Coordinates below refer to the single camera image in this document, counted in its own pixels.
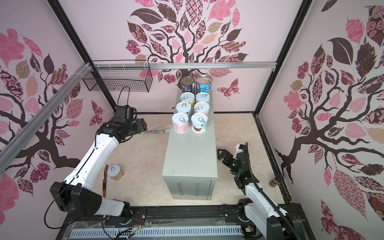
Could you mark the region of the small yellow can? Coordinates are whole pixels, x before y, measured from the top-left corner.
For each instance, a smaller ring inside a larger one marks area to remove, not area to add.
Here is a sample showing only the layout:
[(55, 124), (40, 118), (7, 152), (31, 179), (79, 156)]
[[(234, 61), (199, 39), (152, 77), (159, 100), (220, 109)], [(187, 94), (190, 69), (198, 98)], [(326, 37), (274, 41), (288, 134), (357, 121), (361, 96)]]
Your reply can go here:
[(189, 103), (192, 106), (195, 104), (195, 95), (190, 92), (182, 93), (180, 96), (181, 102)]

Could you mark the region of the blue chicken noodle soup can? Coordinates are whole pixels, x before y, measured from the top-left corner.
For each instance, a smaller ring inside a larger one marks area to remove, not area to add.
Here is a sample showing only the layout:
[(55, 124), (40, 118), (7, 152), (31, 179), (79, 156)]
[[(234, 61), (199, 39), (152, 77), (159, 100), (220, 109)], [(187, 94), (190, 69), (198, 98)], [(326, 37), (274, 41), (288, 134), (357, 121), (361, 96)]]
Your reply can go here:
[(211, 94), (212, 92), (212, 77), (209, 75), (201, 75), (196, 78), (196, 94), (198, 93), (207, 93)]

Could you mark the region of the teal short can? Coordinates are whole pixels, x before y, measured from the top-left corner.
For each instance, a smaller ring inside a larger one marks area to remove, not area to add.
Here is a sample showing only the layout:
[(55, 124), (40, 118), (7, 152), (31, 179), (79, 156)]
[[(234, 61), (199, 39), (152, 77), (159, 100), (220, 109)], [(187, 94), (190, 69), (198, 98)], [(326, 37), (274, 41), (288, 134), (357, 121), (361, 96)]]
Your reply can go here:
[(195, 133), (202, 134), (206, 131), (208, 117), (204, 113), (195, 113), (191, 117), (192, 130)]
[(180, 102), (176, 105), (176, 111), (178, 113), (184, 113), (189, 116), (192, 111), (192, 105), (188, 102)]

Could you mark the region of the brown short can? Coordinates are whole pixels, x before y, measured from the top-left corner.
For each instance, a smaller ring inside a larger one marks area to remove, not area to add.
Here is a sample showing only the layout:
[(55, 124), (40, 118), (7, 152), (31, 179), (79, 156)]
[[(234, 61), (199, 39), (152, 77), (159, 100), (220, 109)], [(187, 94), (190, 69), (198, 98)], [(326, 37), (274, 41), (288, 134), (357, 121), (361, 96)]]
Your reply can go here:
[(124, 171), (119, 165), (111, 165), (107, 170), (107, 176), (114, 181), (119, 181), (124, 176)]

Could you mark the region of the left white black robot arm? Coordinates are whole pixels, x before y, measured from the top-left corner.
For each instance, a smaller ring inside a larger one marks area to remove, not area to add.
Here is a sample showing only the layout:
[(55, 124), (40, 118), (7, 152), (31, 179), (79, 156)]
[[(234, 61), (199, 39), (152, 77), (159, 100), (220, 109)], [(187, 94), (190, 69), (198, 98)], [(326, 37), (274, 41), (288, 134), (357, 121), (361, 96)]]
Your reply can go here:
[(92, 192), (92, 188), (112, 151), (145, 131), (147, 124), (137, 117), (135, 108), (116, 107), (115, 116), (97, 130), (92, 146), (80, 163), (61, 183), (51, 186), (50, 192), (58, 208), (82, 217), (110, 216), (129, 221), (132, 215), (129, 203), (107, 199)]

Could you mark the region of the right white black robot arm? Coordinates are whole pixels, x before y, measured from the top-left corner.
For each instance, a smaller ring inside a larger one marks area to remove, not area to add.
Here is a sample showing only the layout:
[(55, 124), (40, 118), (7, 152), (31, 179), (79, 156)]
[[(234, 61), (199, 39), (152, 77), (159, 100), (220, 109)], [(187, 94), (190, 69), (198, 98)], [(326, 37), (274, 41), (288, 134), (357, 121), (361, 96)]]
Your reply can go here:
[(217, 149), (218, 160), (234, 175), (237, 187), (246, 196), (239, 200), (239, 218), (252, 223), (258, 234), (246, 239), (263, 236), (266, 240), (305, 240), (306, 232), (301, 219), (287, 212), (276, 204), (264, 191), (259, 180), (252, 172), (248, 143), (236, 146), (235, 154), (224, 149)]

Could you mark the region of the dark navy tall can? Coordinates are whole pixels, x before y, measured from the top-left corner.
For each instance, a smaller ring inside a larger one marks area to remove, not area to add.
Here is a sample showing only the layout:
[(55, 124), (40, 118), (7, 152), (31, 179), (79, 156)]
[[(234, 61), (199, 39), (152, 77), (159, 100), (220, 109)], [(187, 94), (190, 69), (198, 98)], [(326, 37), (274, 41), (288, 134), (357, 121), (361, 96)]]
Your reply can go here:
[(195, 93), (195, 80), (192, 77), (182, 77), (181, 78), (181, 90), (182, 93)]

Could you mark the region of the green short can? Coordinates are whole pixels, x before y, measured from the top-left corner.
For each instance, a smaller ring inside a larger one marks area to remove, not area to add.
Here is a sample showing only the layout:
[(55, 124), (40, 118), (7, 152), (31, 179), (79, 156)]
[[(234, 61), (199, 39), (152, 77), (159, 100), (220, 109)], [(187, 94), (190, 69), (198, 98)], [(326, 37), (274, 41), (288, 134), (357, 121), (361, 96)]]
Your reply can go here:
[(205, 102), (207, 104), (210, 104), (211, 96), (208, 93), (198, 93), (196, 94), (196, 103)]

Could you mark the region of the pink short can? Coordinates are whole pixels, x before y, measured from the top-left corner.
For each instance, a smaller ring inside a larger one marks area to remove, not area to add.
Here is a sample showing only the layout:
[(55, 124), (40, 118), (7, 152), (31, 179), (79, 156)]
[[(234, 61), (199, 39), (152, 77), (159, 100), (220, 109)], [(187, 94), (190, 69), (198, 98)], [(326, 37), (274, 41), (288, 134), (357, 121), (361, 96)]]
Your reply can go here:
[(189, 116), (185, 113), (174, 114), (172, 122), (174, 130), (178, 134), (184, 134), (189, 130)]
[(198, 102), (194, 105), (195, 113), (203, 113), (206, 116), (209, 115), (210, 105), (206, 102)]

